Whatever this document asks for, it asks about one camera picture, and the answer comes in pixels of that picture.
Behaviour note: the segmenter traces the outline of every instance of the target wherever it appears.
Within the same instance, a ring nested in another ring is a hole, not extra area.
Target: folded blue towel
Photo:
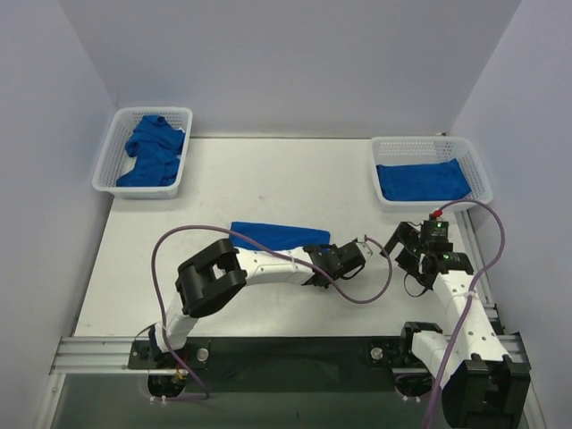
[[[117,179],[117,186],[168,186],[175,182],[185,133],[175,130],[163,116],[148,114],[125,143],[133,170]]]
[[[287,250],[289,248],[303,247],[306,245],[330,243],[330,233],[328,231],[299,228],[298,226],[233,222],[231,223],[231,231],[244,234],[271,250]],[[231,241],[232,245],[237,248],[258,250],[258,248],[255,248],[243,239],[231,236]]]
[[[456,159],[441,164],[377,165],[383,196],[390,201],[449,201],[471,192]]]

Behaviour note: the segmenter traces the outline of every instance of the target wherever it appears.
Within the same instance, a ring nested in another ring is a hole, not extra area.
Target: wall
[[[120,105],[196,134],[449,130],[519,0],[60,0]]]
[[[572,264],[569,261],[572,3],[524,0],[475,86],[453,132],[471,139],[492,180],[507,228],[490,272],[510,330],[520,330],[548,427],[572,421]],[[490,260],[494,221],[472,213]]]
[[[113,112],[51,0],[0,13],[0,427],[29,428],[59,337],[69,334],[109,198],[90,186]]]

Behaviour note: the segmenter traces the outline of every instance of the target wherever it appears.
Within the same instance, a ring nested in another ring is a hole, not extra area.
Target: tabletop
[[[318,228],[342,245],[364,234],[382,244],[400,221],[426,214],[387,214],[375,195],[366,139],[191,139],[176,198],[113,202],[74,335],[133,336],[160,319],[150,259],[159,237],[185,224],[229,227],[232,221]],[[450,240],[465,251],[453,213]],[[165,303],[175,294],[178,265],[221,238],[184,231],[161,247],[157,272]],[[375,295],[388,275],[383,257],[341,283],[352,297]],[[266,284],[243,289],[223,310],[201,319],[196,336],[397,335],[406,321],[440,324],[436,296],[413,299],[394,264],[389,289],[369,305],[352,304],[334,288]],[[412,293],[421,289],[407,279]]]

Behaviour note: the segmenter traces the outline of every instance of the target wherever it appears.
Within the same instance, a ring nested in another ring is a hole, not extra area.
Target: plastic basket
[[[135,158],[129,158],[125,151],[125,142],[146,114],[160,114],[173,128],[185,130],[177,178],[169,186],[117,187],[115,186],[117,179],[135,165]],[[91,182],[93,187],[102,192],[110,192],[119,198],[165,199],[176,197],[185,166],[192,121],[193,113],[183,107],[128,107],[117,111],[107,132],[101,155],[97,160],[96,172]]]
[[[371,141],[371,174],[384,212],[429,212],[446,201],[390,201],[383,196],[376,166],[438,164],[457,159],[471,187],[467,198],[486,204],[492,201],[491,183],[472,143],[459,137],[377,137]],[[473,206],[457,204],[450,210],[463,211]]]

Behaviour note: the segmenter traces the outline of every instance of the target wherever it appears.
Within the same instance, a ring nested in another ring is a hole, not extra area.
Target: screw
[[[205,349],[204,347],[201,347],[199,350],[197,350],[197,361],[206,362],[207,359],[208,359],[208,350],[207,349]]]
[[[369,354],[373,360],[380,360],[383,358],[383,350],[380,347],[374,347]]]

